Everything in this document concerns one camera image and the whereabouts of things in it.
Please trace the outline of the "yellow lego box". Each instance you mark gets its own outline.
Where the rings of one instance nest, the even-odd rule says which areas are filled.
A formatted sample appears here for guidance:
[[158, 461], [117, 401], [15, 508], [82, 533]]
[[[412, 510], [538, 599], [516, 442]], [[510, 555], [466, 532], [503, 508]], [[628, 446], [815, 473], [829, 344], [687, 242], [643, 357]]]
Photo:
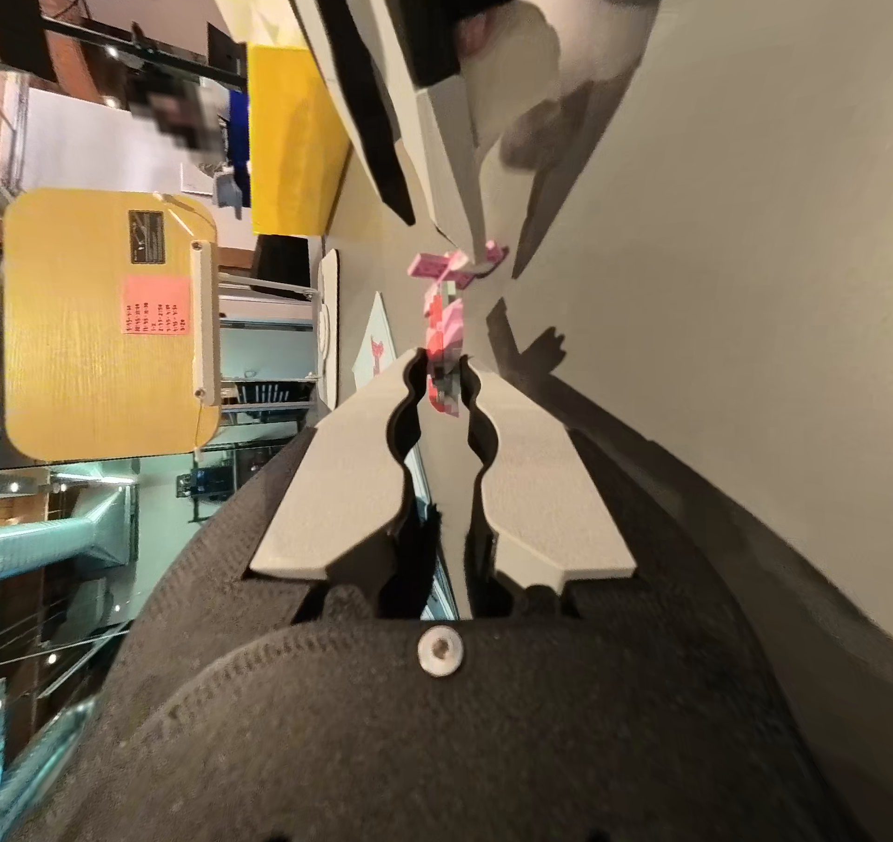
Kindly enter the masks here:
[[327, 233], [351, 146], [310, 50], [247, 46], [253, 233]]

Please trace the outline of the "black light stand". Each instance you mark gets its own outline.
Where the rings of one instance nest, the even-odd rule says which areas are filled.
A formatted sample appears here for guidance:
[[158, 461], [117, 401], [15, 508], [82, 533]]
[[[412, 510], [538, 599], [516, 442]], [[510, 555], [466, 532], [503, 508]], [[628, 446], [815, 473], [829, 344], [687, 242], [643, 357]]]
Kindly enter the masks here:
[[132, 34], [127, 38], [120, 38], [47, 15], [42, 15], [40, 22], [43, 29], [48, 33], [61, 35], [81, 43], [100, 46], [108, 50], [114, 49], [119, 55], [128, 55], [143, 62], [158, 67], [165, 67], [199, 79], [212, 80], [226, 89], [238, 90], [243, 93], [247, 92], [248, 83], [245, 75], [211, 66], [194, 58], [164, 51], [147, 38], [137, 37]]

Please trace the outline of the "pink and red brick model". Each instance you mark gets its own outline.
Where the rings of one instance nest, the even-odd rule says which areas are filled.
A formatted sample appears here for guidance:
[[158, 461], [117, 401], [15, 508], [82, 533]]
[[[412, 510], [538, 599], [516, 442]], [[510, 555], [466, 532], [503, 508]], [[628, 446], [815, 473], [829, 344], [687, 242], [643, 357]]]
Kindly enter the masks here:
[[460, 413], [463, 292], [495, 271], [508, 253], [508, 246], [490, 240], [485, 245], [482, 270], [473, 270], [471, 259], [461, 250], [440, 255], [419, 253], [407, 269], [410, 277], [430, 282], [423, 301], [427, 392], [430, 404], [439, 413], [450, 417]]

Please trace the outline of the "wooden desk lamp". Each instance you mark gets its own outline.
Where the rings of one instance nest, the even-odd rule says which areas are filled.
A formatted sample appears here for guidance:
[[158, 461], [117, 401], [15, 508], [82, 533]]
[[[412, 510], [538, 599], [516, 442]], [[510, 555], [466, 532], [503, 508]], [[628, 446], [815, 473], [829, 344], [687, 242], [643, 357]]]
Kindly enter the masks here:
[[220, 268], [211, 212], [186, 196], [31, 189], [3, 217], [3, 418], [11, 445], [43, 464], [202, 449], [226, 412], [221, 286], [307, 297], [312, 371], [339, 398], [340, 262], [302, 287]]

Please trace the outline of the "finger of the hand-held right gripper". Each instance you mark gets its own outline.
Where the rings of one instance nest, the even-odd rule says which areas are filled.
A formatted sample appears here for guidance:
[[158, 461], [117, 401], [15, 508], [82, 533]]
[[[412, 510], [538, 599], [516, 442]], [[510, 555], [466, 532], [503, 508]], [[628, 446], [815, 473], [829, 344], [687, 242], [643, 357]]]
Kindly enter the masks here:
[[415, 223], [406, 177], [396, 156], [396, 143], [402, 140], [430, 215], [416, 94], [401, 48], [401, 30], [391, 15], [396, 1], [289, 1], [380, 198], [405, 223]]
[[491, 264], [464, 79], [441, 80], [415, 99], [431, 221], [472, 264]]

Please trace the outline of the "open light blue instruction booklet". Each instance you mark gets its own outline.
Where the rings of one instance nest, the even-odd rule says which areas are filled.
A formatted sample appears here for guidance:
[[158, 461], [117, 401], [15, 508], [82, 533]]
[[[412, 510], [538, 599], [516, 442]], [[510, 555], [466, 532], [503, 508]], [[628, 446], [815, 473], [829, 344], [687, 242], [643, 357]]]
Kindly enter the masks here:
[[[353, 379], [356, 390], [385, 371], [396, 360], [396, 346], [387, 319], [384, 300], [380, 291], [373, 297], [372, 310], [366, 323], [362, 344], [353, 363]], [[406, 466], [413, 481], [413, 491], [419, 519], [428, 524], [439, 518], [430, 492], [420, 447], [414, 446], [406, 458]], [[421, 618], [427, 621], [458, 620], [453, 588], [448, 578], [440, 546], [434, 567], [434, 575]]]

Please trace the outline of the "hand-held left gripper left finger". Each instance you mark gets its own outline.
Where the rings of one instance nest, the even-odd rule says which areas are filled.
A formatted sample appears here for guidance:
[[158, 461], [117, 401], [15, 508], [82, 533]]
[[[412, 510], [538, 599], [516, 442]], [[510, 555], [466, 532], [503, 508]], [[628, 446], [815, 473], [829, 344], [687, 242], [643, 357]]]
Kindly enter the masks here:
[[415, 509], [422, 350], [410, 349], [313, 429], [249, 564], [276, 580], [390, 580]]

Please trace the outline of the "person's right hand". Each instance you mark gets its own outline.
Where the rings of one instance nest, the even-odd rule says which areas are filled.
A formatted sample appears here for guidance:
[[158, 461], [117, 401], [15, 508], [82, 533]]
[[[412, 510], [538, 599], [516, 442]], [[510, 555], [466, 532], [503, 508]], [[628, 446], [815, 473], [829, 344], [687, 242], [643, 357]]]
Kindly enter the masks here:
[[492, 34], [497, 8], [492, 7], [463, 18], [453, 26], [453, 42], [460, 60], [478, 55]]

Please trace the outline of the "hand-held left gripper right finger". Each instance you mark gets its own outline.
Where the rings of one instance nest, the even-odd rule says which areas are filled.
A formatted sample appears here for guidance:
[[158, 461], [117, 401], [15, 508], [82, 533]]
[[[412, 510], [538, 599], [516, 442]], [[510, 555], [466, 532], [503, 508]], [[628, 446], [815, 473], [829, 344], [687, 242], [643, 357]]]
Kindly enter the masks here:
[[461, 364], [474, 482], [471, 578], [565, 589], [637, 568], [564, 424], [474, 358]]

